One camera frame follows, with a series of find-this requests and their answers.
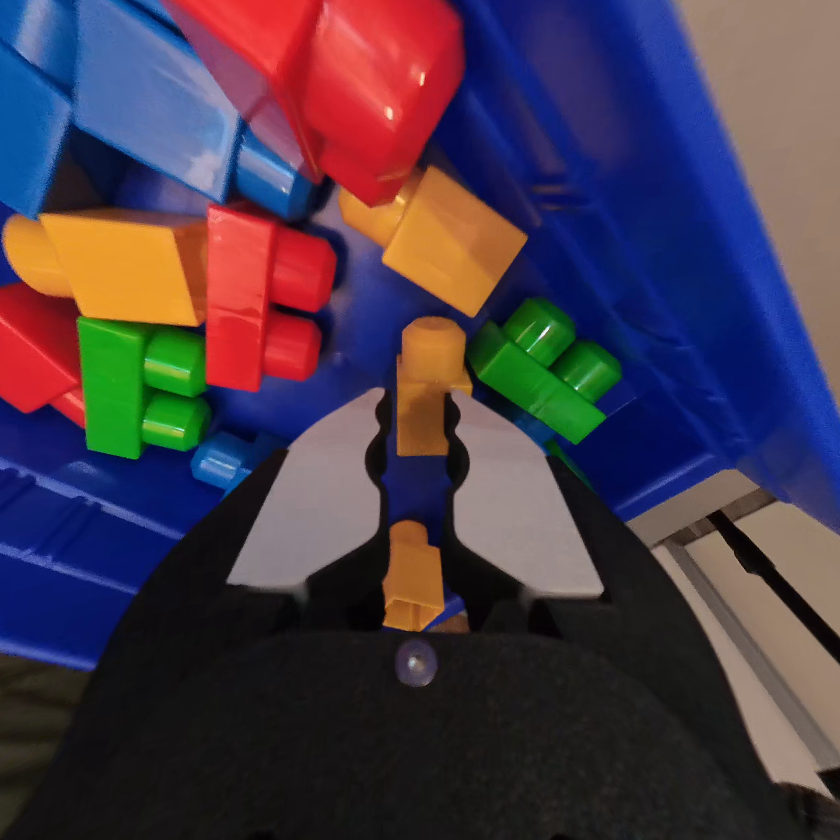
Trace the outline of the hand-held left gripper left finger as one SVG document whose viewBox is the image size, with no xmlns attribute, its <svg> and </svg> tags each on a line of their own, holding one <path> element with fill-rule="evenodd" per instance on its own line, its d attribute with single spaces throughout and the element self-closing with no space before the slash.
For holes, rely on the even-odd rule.
<svg viewBox="0 0 840 840">
<path fill-rule="evenodd" d="M 374 387 L 292 443 L 227 577 L 289 597 L 310 629 L 380 631 L 391 394 Z"/>
</svg>

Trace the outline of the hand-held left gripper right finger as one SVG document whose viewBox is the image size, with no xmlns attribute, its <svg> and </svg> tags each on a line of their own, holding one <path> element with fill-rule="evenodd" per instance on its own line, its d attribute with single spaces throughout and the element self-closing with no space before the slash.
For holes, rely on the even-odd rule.
<svg viewBox="0 0 840 840">
<path fill-rule="evenodd" d="M 446 397 L 445 431 L 445 579 L 470 628 L 496 610 L 527 625 L 536 602 L 599 600 L 604 584 L 552 470 L 564 464 L 464 392 Z"/>
</svg>

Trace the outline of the orange toy block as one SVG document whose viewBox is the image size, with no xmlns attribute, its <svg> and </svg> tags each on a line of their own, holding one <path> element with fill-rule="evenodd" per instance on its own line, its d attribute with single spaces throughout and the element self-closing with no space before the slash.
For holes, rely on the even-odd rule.
<svg viewBox="0 0 840 840">
<path fill-rule="evenodd" d="M 470 395 L 466 334 L 452 320 L 422 317 L 402 332 L 396 358 L 396 453 L 400 457 L 446 456 L 445 399 Z"/>
<path fill-rule="evenodd" d="M 384 627 L 420 632 L 445 609 L 440 551 L 427 540 L 419 521 L 390 528 L 390 563 L 382 582 Z"/>
</svg>

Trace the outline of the pile of colourful toy blocks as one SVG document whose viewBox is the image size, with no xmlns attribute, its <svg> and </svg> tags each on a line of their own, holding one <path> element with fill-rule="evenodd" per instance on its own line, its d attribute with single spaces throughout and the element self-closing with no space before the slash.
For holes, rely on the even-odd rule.
<svg viewBox="0 0 840 840">
<path fill-rule="evenodd" d="M 527 236 L 412 169 L 464 34 L 450 2 L 2 2 L 2 399 L 231 491 L 269 438 L 206 441 L 205 391 L 339 367 L 338 253 L 301 228 L 327 175 L 394 277 L 479 315 Z"/>
</svg>

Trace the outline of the blue plastic bin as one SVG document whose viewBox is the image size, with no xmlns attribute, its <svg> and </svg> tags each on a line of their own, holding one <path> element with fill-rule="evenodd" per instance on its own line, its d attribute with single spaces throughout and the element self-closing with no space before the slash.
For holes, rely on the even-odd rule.
<svg viewBox="0 0 840 840">
<path fill-rule="evenodd" d="M 385 491 L 440 543 L 444 456 L 396 453 L 396 358 L 422 317 L 466 336 L 473 397 L 621 520 L 720 469 L 838 531 L 838 416 L 671 2 L 450 2 L 465 74 L 412 169 L 432 165 L 527 236 L 474 318 L 382 264 L 321 178 L 302 229 L 339 271 L 321 315 L 335 370 L 205 391 L 221 434 L 265 457 L 231 491 L 194 454 L 91 452 L 51 406 L 2 399 L 2 653 L 96 668 L 165 556 L 214 514 L 240 545 L 289 446 L 374 388 L 391 394 Z"/>
</svg>

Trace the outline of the person's dark trousers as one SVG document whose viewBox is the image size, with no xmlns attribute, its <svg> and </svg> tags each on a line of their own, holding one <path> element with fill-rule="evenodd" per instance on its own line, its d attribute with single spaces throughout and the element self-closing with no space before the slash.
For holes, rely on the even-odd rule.
<svg viewBox="0 0 840 840">
<path fill-rule="evenodd" d="M 43 780 L 91 673 L 1 655 L 1 830 Z"/>
</svg>

